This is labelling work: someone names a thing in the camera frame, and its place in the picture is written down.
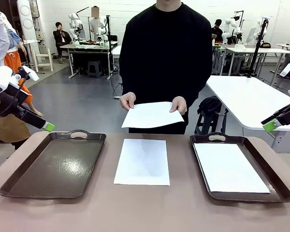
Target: tray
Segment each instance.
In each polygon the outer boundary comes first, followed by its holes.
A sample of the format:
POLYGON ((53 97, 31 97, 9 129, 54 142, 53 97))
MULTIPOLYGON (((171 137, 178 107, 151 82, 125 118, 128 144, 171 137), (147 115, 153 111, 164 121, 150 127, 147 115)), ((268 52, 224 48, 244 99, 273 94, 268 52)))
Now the tray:
POLYGON ((0 188, 0 195, 42 200, 82 196, 105 138, 85 130, 48 134, 0 188), (72 138, 76 132, 87 137, 72 138))
POLYGON ((269 166, 251 142, 245 137, 227 136, 222 133, 208 135, 193 135, 190 137, 192 147, 195 151, 199 167, 211 197, 220 201, 245 202, 245 203, 287 203, 290 202, 290 191, 279 176, 269 166), (194 143, 226 143, 237 144, 260 178, 267 185, 270 194, 263 193, 240 193, 240 192, 211 192, 202 170, 198 153, 194 143))

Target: orange object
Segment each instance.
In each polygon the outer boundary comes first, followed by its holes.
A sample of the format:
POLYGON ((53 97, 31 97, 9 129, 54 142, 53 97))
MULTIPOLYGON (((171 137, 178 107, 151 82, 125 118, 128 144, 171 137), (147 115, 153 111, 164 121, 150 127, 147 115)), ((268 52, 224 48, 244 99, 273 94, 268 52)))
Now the orange object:
MULTIPOLYGON (((13 72, 18 72, 18 68, 21 66, 20 56, 18 51, 7 53, 4 58, 4 64, 8 67, 10 67, 13 72)), ((24 79, 20 79, 18 81, 18 85, 20 86, 23 83, 24 79)), ((33 96, 30 93, 30 91, 26 88, 25 85, 21 88, 23 91, 29 94, 29 96, 26 98, 25 103, 29 104, 32 102, 33 96)))

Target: man in black sweater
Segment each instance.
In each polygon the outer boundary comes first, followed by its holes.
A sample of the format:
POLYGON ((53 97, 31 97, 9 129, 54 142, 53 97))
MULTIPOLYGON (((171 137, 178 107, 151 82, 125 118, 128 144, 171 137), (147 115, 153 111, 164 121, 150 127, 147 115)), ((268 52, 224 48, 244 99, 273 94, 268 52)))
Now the man in black sweater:
POLYGON ((221 25, 221 19, 217 19, 215 22, 215 26, 212 28, 212 38, 215 39, 216 43, 222 43, 222 30, 219 28, 221 25))
POLYGON ((58 51, 59 62, 62 64, 62 48, 63 45, 70 44, 72 39, 68 32, 64 31, 62 28, 62 24, 60 22, 56 23, 57 30, 53 32, 55 41, 56 41, 56 48, 58 51))
POLYGON ((212 72, 210 23, 180 0, 157 0, 127 24, 119 65, 124 109, 172 102, 171 112, 178 110, 185 120, 153 129, 130 128, 129 132, 184 134, 188 109, 212 72))

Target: neck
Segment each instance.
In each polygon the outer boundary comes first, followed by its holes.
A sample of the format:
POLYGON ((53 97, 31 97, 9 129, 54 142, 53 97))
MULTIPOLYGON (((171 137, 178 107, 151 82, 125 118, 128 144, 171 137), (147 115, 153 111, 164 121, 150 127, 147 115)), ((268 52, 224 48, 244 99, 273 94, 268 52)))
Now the neck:
POLYGON ((176 11, 182 5, 181 0, 157 0, 156 7, 165 12, 176 11))

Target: white chair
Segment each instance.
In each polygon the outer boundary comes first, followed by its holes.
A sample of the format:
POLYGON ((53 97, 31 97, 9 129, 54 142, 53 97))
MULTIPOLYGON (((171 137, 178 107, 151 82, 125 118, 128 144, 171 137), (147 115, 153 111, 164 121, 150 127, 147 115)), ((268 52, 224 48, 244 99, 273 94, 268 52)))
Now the white chair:
POLYGON ((51 71, 53 72, 53 58, 52 55, 50 53, 49 48, 47 49, 48 54, 36 54, 35 51, 33 50, 33 59, 34 59, 34 65, 35 65, 35 69, 38 72, 39 71, 39 67, 47 67, 50 66, 51 71), (37 57, 48 57, 49 58, 49 63, 41 63, 39 64, 37 61, 37 57))

